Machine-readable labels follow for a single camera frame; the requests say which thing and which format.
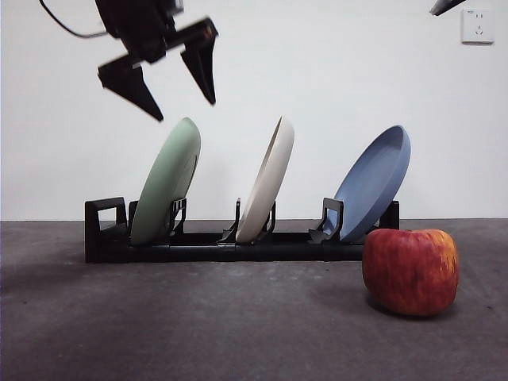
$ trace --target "green plate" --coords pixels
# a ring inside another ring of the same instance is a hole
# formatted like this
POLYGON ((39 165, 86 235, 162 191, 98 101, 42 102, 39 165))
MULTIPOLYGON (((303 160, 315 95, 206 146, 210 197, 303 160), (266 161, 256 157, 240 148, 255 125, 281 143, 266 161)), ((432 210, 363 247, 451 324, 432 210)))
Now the green plate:
POLYGON ((186 117, 171 131, 148 174, 134 214, 132 245, 149 244, 164 232, 171 202, 189 190, 200 150, 198 127, 186 117))

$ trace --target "robotic arm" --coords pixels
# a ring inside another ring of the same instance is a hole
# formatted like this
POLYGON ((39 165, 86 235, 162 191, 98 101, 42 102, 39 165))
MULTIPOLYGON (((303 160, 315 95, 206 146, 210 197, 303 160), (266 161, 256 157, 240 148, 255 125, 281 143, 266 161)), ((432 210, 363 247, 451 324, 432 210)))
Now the robotic arm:
POLYGON ((437 0, 434 7, 430 10, 430 13, 434 16, 440 16, 444 12, 450 10, 454 6, 458 6, 461 2, 466 0, 437 0))
POLYGON ((184 44, 183 62, 208 102, 215 103, 212 52, 218 33, 208 17, 176 30, 173 17, 183 11, 182 0, 95 0, 95 3, 106 33, 80 35, 65 27, 40 0, 49 15, 75 36, 89 38, 108 33, 123 42, 127 54, 98 68, 105 88, 162 121, 163 114, 144 83, 140 63, 152 64, 165 57, 167 50, 184 44))

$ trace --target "white wall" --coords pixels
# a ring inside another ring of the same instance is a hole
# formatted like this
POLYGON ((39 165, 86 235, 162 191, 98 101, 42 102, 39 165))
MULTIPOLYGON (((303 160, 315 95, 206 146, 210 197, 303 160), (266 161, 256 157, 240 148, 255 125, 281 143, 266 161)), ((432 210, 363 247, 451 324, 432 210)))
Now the white wall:
MULTIPOLYGON (((92 0, 47 0, 82 32, 92 0)), ((75 220, 89 199, 137 199, 171 127, 202 134, 189 218, 233 217, 280 114, 296 141, 278 217, 319 217, 348 169, 402 124, 413 155, 402 217, 508 217, 508 2, 469 0, 432 17, 433 0, 187 0, 177 28, 210 15, 217 105, 176 49, 144 75, 165 121, 103 90, 97 66, 123 54, 79 40, 38 2, 2 1, 2 219, 75 220), (460 9, 491 6, 493 46, 460 43, 460 9)))

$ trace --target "white plate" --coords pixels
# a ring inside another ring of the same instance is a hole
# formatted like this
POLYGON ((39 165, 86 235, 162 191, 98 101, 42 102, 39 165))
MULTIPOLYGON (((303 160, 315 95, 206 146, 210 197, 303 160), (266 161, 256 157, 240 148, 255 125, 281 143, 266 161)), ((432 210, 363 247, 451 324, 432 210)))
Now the white plate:
POLYGON ((149 244, 164 231, 171 202, 189 190, 200 150, 198 127, 186 117, 171 131, 148 174, 134 214, 132 245, 149 244))
POLYGON ((286 174, 293 142, 293 126, 281 117, 238 225, 238 243, 253 242, 260 234, 286 174))

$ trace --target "black cable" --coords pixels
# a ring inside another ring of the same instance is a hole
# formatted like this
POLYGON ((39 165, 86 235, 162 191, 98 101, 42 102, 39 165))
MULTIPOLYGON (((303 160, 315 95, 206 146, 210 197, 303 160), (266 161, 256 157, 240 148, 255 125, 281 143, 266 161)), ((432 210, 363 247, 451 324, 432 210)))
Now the black cable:
POLYGON ((51 16, 51 18, 53 20, 56 21, 56 24, 60 25, 62 28, 64 28, 65 30, 67 30, 70 34, 72 34, 73 36, 76 36, 76 37, 79 37, 79 38, 94 38, 94 37, 100 37, 100 36, 105 36, 106 34, 108 34, 108 32, 99 32, 99 33, 92 33, 92 34, 81 34, 81 33, 76 33, 75 31, 73 30, 70 30, 67 26, 65 26, 58 18, 56 18, 56 16, 52 13, 51 10, 49 10, 49 8, 44 4, 43 0, 39 0, 40 4, 42 5, 42 7, 44 8, 44 10, 46 12, 48 12, 49 16, 51 16))

